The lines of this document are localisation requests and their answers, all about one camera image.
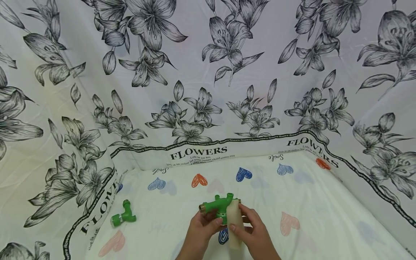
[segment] leaf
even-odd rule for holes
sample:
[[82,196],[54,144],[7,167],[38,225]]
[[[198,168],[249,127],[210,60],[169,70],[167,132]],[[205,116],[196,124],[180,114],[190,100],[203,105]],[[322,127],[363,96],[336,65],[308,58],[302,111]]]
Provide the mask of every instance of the leaf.
[[402,79],[402,81],[414,80],[416,79],[416,70],[409,71],[408,74]]
[[85,64],[86,64],[86,62],[84,62],[84,63],[82,63],[82,64],[80,64],[76,67],[73,67],[72,69],[69,70],[72,73],[72,76],[74,78],[76,78],[79,74],[81,74],[84,71]]
[[120,27],[120,22],[119,21],[113,21],[113,20],[101,20],[101,19],[97,19],[97,21],[104,27],[106,27],[107,29],[111,30],[111,31],[117,31]]
[[369,89],[372,87],[376,87],[378,85],[381,85],[385,81],[395,81],[396,78],[390,74],[377,74],[374,76],[371,76],[364,80],[364,82],[361,84],[361,87],[358,89]]
[[61,24],[59,22],[59,13],[55,14],[52,17],[51,31],[52,31],[52,36],[55,39],[55,41],[58,41],[59,37],[61,36]]
[[13,10],[3,0],[0,0],[0,16],[12,25],[17,26],[23,30],[25,29],[25,26],[19,17],[17,17],[15,12],[13,12]]
[[215,0],[205,0],[207,2],[207,5],[209,6],[209,8],[215,12]]
[[130,37],[127,30],[124,32],[124,46],[126,47],[127,53],[130,54]]
[[296,49],[297,38],[291,41],[283,50],[282,54],[280,55],[279,61],[277,64],[281,64],[286,62],[292,56],[294,50]]
[[227,71],[231,71],[231,68],[230,67],[227,67],[227,66],[222,66],[221,68],[219,68],[217,70],[217,72],[215,73],[215,80],[214,80],[214,82],[217,81],[217,80],[219,80],[219,79],[222,79],[225,76],[225,74],[226,74]]
[[77,102],[80,98],[81,98],[81,93],[78,90],[77,84],[74,84],[71,88],[71,99],[76,109],[78,109]]
[[105,54],[103,58],[103,69],[106,75],[110,75],[116,69],[116,55],[113,51]]
[[246,58],[243,58],[243,61],[242,61],[242,63],[241,63],[241,66],[239,66],[239,67],[237,67],[236,69],[234,69],[234,74],[236,73],[236,72],[238,72],[238,71],[240,71],[242,68],[244,68],[245,66],[247,66],[247,65],[249,65],[249,64],[252,64],[253,62],[255,62],[256,60],[258,60],[258,58],[260,58],[260,56],[263,54],[264,52],[262,52],[262,53],[259,53],[259,54],[256,54],[256,55],[253,55],[253,56],[250,56],[250,57],[246,57]]
[[351,158],[354,160],[355,164],[358,166],[358,168],[360,170],[362,170],[365,174],[370,176],[370,174],[371,174],[370,169],[368,169],[364,164],[362,164],[359,161],[357,161],[356,159],[354,159],[354,157],[351,156]]
[[7,86],[7,77],[2,67],[0,67],[0,88]]
[[324,82],[322,83],[322,89],[329,88],[334,83],[336,75],[337,75],[336,69],[331,71],[331,73],[329,73],[328,76],[324,79]]
[[54,86],[58,85],[62,81],[69,77],[70,72],[66,64],[55,66],[49,71],[49,80]]
[[108,46],[122,46],[124,44],[124,34],[121,32],[111,32],[106,35],[104,41]]
[[243,137],[251,137],[250,133],[235,133],[239,136],[243,136]]
[[276,87],[277,87],[277,79],[274,79],[272,83],[270,84],[269,92],[267,93],[267,103],[270,103],[273,97],[275,96]]
[[381,188],[384,191],[384,194],[386,195],[386,197],[388,197],[389,199],[392,199],[394,202],[396,202],[400,206],[400,200],[393,192],[391,192],[384,185],[380,185],[379,188]]
[[122,114],[123,113],[123,102],[117,91],[114,89],[111,91],[111,99],[113,100],[113,104],[116,107],[117,111]]
[[300,22],[296,27],[297,34],[305,34],[309,32],[309,30],[312,29],[312,26],[314,24],[314,20],[312,19],[304,19],[304,20],[299,20],[299,21]]
[[173,88],[173,96],[175,97],[176,102],[179,102],[183,97],[183,85],[179,80]]
[[247,100],[251,102],[254,97],[254,87],[253,85],[249,86],[247,89]]
[[382,133],[387,133],[390,131],[396,121],[396,116],[394,113],[387,113],[380,117],[379,119],[379,128]]
[[48,69],[59,66],[59,64],[42,64],[35,69],[35,77],[39,83],[44,87],[45,81],[43,80],[43,73]]

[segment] green plastic tee connector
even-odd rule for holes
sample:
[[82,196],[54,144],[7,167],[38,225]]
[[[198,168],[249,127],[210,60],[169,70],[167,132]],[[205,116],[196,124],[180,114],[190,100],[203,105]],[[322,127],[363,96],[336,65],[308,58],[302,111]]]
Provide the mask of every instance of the green plastic tee connector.
[[235,199],[241,202],[238,198],[234,198],[234,194],[227,193],[227,197],[220,198],[219,195],[215,195],[215,201],[213,202],[204,202],[199,205],[199,211],[202,214],[210,213],[213,210],[217,210],[217,218],[223,219],[223,225],[227,224],[227,207],[231,204],[231,201]]
[[123,201],[123,208],[124,213],[117,214],[111,217],[110,221],[113,227],[118,227],[123,222],[135,222],[137,220],[136,216],[133,216],[133,213],[131,212],[129,200]]

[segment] blue heart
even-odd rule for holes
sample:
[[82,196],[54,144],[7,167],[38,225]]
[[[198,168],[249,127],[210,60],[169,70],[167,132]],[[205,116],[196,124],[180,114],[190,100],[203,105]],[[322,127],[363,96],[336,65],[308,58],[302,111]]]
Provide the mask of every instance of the blue heart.
[[228,241],[228,229],[225,228],[220,231],[220,234],[218,235],[218,242],[220,245],[224,245]]
[[117,189],[117,192],[116,193],[119,193],[120,191],[121,191],[121,189],[123,188],[123,184],[119,184],[119,188]]
[[293,168],[289,165],[279,164],[279,168],[277,169],[277,173],[279,175],[285,175],[287,173],[293,173]]
[[159,178],[156,178],[156,180],[154,180],[151,184],[149,184],[149,186],[147,186],[147,189],[149,191],[152,191],[152,190],[154,190],[156,188],[159,189],[159,190],[161,190],[161,189],[163,189],[165,187],[165,185],[166,185],[166,182],[165,181],[163,181],[163,180],[161,180]]
[[247,179],[251,179],[253,177],[253,174],[250,171],[247,171],[246,169],[243,169],[240,167],[237,172],[237,176],[235,177],[236,181],[241,182],[244,180],[244,177]]
[[168,193],[171,194],[172,196],[176,195],[176,185],[173,182],[173,180],[170,180],[166,183],[166,186],[160,190],[161,194],[165,194]]

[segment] red heart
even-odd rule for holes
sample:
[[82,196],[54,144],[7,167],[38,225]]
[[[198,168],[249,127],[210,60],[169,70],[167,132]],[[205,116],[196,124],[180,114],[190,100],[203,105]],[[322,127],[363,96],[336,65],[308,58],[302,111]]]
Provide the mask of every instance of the red heart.
[[316,158],[316,163],[321,167],[322,169],[330,170],[331,167],[327,163],[324,162],[321,158]]
[[208,185],[208,181],[207,179],[205,179],[204,176],[200,175],[199,173],[197,175],[195,175],[195,177],[192,180],[192,187],[195,188],[196,186],[198,186],[198,184],[201,183],[202,186],[207,186]]
[[103,257],[108,254],[111,249],[114,252],[118,252],[123,249],[123,246],[126,242],[126,238],[124,237],[123,233],[119,230],[117,233],[110,238],[110,240],[101,248],[100,252],[98,252],[99,257]]
[[300,229],[299,220],[282,211],[282,219],[280,220],[280,231],[282,232],[282,235],[287,237],[292,228],[296,230]]

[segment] flower stem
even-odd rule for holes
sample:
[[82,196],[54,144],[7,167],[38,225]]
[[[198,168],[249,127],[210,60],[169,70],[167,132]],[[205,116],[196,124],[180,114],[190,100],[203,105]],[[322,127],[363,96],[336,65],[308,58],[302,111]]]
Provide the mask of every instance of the flower stem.
[[230,76],[230,82],[228,83],[228,87],[231,86],[231,81],[233,80],[233,74],[234,74],[234,65],[231,63],[231,76]]

